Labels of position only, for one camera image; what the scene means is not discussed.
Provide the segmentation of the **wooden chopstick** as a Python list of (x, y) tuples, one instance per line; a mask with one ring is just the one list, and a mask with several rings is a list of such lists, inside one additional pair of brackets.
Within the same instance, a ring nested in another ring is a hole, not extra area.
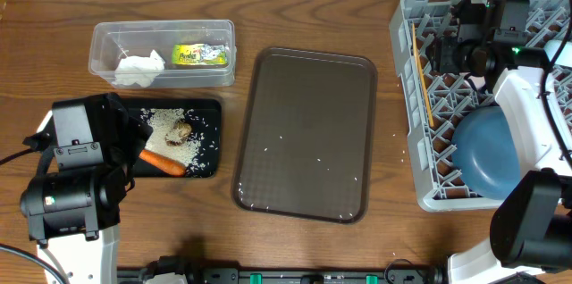
[(428, 96), (427, 86), (425, 84), (425, 75), (424, 75), (423, 67), (421, 66), (422, 64), (421, 64), (420, 53), (419, 53), (419, 50), (417, 48), (416, 27), (415, 27), (414, 23), (411, 23), (411, 33), (412, 33), (412, 50), (413, 50), (415, 65), (416, 65), (416, 69), (418, 72), (418, 76), (419, 76), (419, 80), (420, 80), (420, 84), (421, 84), (421, 89), (422, 89), (422, 94), (423, 94), (423, 98), (424, 98), (427, 121), (428, 121), (429, 127), (432, 128), (434, 125), (433, 113), (432, 113), (432, 109), (431, 109), (430, 99)]

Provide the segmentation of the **brown food scrap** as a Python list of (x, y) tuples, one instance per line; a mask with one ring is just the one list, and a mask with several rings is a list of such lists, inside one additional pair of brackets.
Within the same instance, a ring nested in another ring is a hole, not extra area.
[(164, 140), (168, 146), (180, 146), (186, 142), (192, 132), (192, 127), (185, 121), (176, 121), (165, 134)]

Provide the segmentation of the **orange carrot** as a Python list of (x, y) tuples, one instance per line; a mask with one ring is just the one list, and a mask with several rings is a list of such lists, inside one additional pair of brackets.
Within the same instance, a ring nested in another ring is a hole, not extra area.
[(168, 157), (156, 154), (146, 149), (141, 151), (139, 158), (155, 166), (160, 171), (174, 177), (182, 177), (186, 173), (186, 166), (182, 163), (178, 163)]

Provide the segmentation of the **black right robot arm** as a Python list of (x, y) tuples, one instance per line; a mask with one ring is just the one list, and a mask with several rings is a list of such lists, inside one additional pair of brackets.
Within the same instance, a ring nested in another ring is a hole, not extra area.
[(571, 267), (571, 132), (555, 91), (555, 66), (570, 66), (570, 33), (527, 46), (528, 0), (464, 1), (458, 37), (437, 45), (434, 66), (484, 78), (502, 110), (522, 179), (495, 212), (489, 237), (452, 255), (450, 283), (501, 283)]

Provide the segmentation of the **pile of white rice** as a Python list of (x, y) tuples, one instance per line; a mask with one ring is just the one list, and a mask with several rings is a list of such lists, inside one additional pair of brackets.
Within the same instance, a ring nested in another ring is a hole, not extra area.
[[(153, 133), (146, 150), (168, 157), (186, 166), (193, 178), (206, 178), (215, 173), (220, 153), (220, 114), (213, 109), (140, 108), (140, 119)], [(186, 142), (168, 146), (164, 136), (176, 121), (185, 121), (192, 127)]]

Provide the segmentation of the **green snack wrapper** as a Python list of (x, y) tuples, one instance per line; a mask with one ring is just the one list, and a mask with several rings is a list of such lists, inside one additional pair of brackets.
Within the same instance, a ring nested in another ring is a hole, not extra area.
[(209, 44), (175, 45), (171, 62), (175, 65), (225, 65), (228, 62), (226, 46)]

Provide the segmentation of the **blue plate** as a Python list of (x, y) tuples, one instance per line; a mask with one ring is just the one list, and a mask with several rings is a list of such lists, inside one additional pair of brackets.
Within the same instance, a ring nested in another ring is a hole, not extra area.
[(499, 106), (474, 110), (458, 124), (452, 154), (461, 180), (477, 195), (504, 200), (521, 179), (509, 125)]

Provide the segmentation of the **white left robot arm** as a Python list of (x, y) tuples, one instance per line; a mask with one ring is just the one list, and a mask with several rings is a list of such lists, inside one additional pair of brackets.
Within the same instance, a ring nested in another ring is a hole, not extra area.
[(107, 93), (53, 103), (25, 138), (41, 157), (20, 206), (48, 282), (117, 282), (119, 204), (151, 133)]

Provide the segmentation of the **white tissue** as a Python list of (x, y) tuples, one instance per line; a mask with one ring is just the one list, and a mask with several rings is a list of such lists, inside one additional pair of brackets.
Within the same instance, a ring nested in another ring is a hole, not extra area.
[(119, 86), (138, 85), (149, 88), (155, 78), (164, 72), (164, 59), (156, 50), (147, 57), (128, 56), (121, 59), (114, 71), (112, 84)]

